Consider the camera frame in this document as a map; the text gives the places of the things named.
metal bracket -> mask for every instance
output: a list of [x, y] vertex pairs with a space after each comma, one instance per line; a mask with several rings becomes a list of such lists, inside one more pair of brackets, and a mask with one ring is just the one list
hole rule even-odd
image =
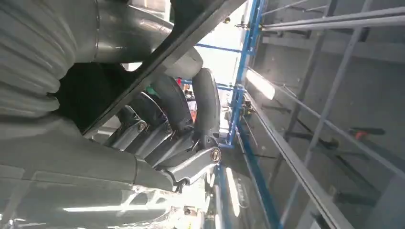
[[173, 167], [166, 167], [164, 171], [170, 174], [175, 183], [186, 180], [187, 184], [194, 183], [208, 168], [212, 168], [221, 160], [221, 151], [217, 147], [197, 151], [193, 156], [188, 157], [180, 164]]
[[139, 122], [124, 128], [122, 125], [117, 131], [122, 134], [111, 144], [111, 147], [119, 149], [121, 151], [125, 150], [129, 144], [147, 127], [145, 121], [140, 120]]

blue metal scaffolding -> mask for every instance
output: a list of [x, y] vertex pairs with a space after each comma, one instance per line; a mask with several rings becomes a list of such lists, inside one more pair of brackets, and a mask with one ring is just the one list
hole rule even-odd
[[[229, 131], [225, 139], [226, 144], [220, 144], [220, 147], [234, 148], [234, 139], [237, 136], [239, 145], [245, 154], [245, 160], [247, 167], [251, 173], [252, 180], [254, 181], [256, 192], [259, 196], [262, 209], [266, 216], [266, 225], [268, 228], [281, 229], [278, 214], [273, 204], [273, 199], [266, 186], [263, 174], [260, 171], [257, 160], [250, 147], [247, 135], [240, 128], [240, 110], [242, 108], [242, 102], [244, 100], [244, 93], [246, 92], [243, 81], [246, 71], [248, 69], [249, 56], [255, 55], [256, 42], [260, 33], [260, 23], [262, 20], [262, 11], [265, 5], [265, 0], [253, 0], [252, 7], [249, 13], [249, 23], [247, 30], [245, 30], [245, 37], [242, 50], [228, 49], [223, 47], [211, 46], [206, 44], [196, 44], [196, 46], [211, 48], [216, 50], [223, 50], [227, 52], [237, 52], [240, 54], [236, 79], [233, 85], [224, 85], [217, 83], [218, 90], [232, 91], [232, 100], [230, 108], [232, 110], [231, 118], [229, 122]], [[191, 81], [182, 80], [184, 84], [191, 84]], [[225, 228], [230, 228], [229, 218], [224, 220]]]

